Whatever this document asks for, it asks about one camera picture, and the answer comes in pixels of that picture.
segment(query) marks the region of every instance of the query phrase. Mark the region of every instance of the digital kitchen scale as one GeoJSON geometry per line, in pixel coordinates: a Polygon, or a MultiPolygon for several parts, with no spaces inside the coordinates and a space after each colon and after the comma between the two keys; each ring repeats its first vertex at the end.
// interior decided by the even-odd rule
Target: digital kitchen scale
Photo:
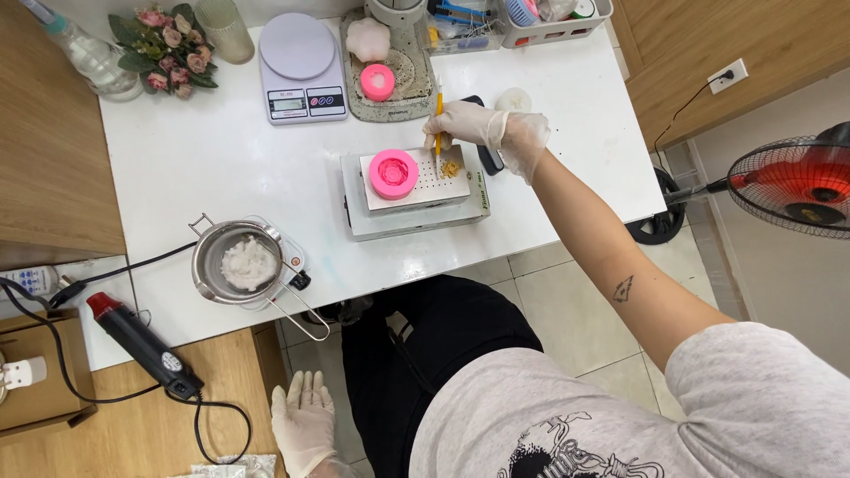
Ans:
{"type": "Polygon", "coordinates": [[[266,117],[274,125],[349,117],[337,39],[305,14],[274,17],[260,34],[266,117]]]}

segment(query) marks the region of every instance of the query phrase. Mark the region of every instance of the latex glove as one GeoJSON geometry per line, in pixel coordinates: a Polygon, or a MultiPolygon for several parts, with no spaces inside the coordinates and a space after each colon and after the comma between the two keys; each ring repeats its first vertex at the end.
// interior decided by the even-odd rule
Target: latex glove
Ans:
{"type": "Polygon", "coordinates": [[[271,394],[271,429],[291,478],[304,478],[333,449],[335,410],[322,372],[300,370],[292,377],[289,394],[280,386],[271,394]]]}
{"type": "Polygon", "coordinates": [[[543,115],[495,111],[468,101],[443,104],[443,113],[431,116],[422,132],[426,149],[434,145],[437,134],[445,132],[446,147],[457,138],[499,150],[511,173],[529,185],[550,133],[549,120],[543,115]]]}

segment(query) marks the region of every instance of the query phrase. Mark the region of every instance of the wooden counter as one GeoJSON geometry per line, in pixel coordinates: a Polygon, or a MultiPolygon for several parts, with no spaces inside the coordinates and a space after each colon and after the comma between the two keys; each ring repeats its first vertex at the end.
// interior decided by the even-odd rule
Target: wooden counter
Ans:
{"type": "MultiPolygon", "coordinates": [[[[286,478],[271,431],[271,390],[286,387],[286,371],[273,322],[177,348],[206,383],[204,400],[225,401],[250,417],[253,437],[248,453],[278,455],[276,478],[286,478]]],[[[97,398],[142,390],[153,379],[135,362],[92,373],[97,398]]],[[[171,401],[162,390],[98,411],[72,430],[37,436],[0,448],[0,476],[62,478],[165,478],[185,475],[205,460],[192,428],[196,407],[171,401]]],[[[201,438],[207,453],[241,451],[245,421],[233,410],[204,407],[201,438]]]]}

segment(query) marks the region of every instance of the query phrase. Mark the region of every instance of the stainless steel pot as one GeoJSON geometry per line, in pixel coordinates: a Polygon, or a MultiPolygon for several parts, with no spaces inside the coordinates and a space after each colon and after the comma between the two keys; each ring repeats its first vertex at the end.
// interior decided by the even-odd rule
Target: stainless steel pot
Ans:
{"type": "Polygon", "coordinates": [[[198,243],[195,245],[195,251],[192,253],[192,281],[204,299],[220,304],[232,305],[249,304],[258,300],[266,300],[304,333],[310,336],[311,339],[324,340],[331,335],[331,326],[281,280],[283,266],[285,265],[290,269],[292,267],[286,262],[286,258],[284,257],[283,238],[277,229],[267,224],[244,219],[216,224],[205,213],[197,221],[190,224],[189,227],[200,237],[198,243]],[[204,219],[210,223],[210,227],[201,234],[195,226],[204,219]],[[257,242],[274,254],[281,263],[281,268],[277,270],[275,275],[257,287],[257,290],[253,292],[234,287],[227,282],[221,273],[221,260],[224,257],[224,252],[237,243],[244,241],[246,235],[253,236],[257,242]],[[321,339],[316,338],[275,303],[271,296],[275,294],[277,284],[280,284],[289,293],[294,295],[298,301],[307,307],[309,313],[312,313],[319,319],[325,328],[327,328],[325,337],[321,339]]]}

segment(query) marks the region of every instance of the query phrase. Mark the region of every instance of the black pants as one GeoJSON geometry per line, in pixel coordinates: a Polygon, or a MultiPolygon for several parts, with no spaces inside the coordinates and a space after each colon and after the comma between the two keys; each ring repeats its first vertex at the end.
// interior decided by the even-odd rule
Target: black pants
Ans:
{"type": "Polygon", "coordinates": [[[468,279],[436,276],[374,297],[362,319],[343,327],[348,398],[375,477],[407,477],[413,439],[433,396],[394,348],[385,317],[398,311],[411,323],[405,346],[436,390],[492,351],[543,347],[516,305],[468,279]]]}

